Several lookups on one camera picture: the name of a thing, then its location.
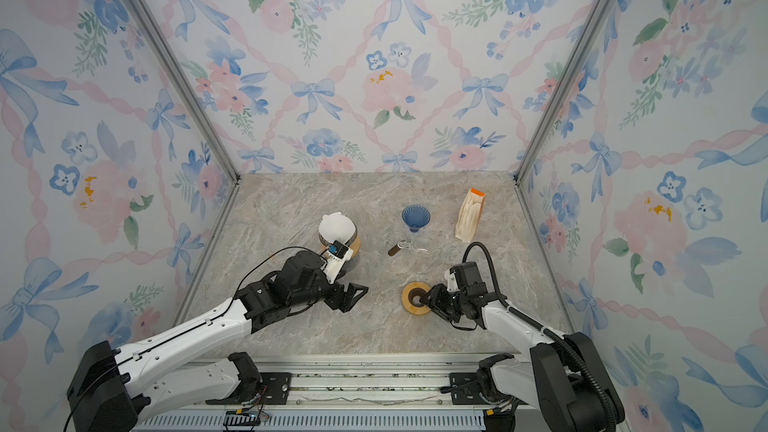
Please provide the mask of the blue glass dripper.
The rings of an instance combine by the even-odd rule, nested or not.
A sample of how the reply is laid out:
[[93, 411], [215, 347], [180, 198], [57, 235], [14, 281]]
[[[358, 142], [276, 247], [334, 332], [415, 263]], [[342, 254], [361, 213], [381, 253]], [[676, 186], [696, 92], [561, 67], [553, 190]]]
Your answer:
[[403, 209], [401, 218], [410, 232], [417, 233], [429, 224], [431, 213], [423, 205], [411, 204]]

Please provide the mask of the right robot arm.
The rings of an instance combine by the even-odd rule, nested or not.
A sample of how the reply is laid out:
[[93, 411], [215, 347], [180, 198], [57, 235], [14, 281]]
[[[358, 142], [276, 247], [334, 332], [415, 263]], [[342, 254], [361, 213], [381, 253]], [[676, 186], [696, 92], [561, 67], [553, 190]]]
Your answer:
[[485, 283], [474, 262], [452, 267], [445, 280], [407, 293], [408, 304], [427, 309], [461, 331], [492, 332], [513, 348], [481, 360], [470, 386], [509, 413], [536, 408], [552, 431], [615, 431], [625, 407], [592, 340], [563, 334], [508, 302], [498, 281]]

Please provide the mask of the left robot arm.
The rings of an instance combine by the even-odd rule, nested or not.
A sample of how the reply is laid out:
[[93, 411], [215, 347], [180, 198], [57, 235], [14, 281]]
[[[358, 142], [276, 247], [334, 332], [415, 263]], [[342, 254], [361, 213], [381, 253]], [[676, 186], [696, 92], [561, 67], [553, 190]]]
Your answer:
[[63, 428], [130, 431], [143, 420], [199, 402], [261, 400], [269, 387], [248, 353], [208, 366], [190, 362], [320, 303], [347, 313], [369, 291], [338, 282], [345, 261], [333, 253], [292, 250], [281, 269], [241, 282], [208, 312], [137, 342], [112, 346], [104, 340], [89, 347], [67, 389], [70, 412]]

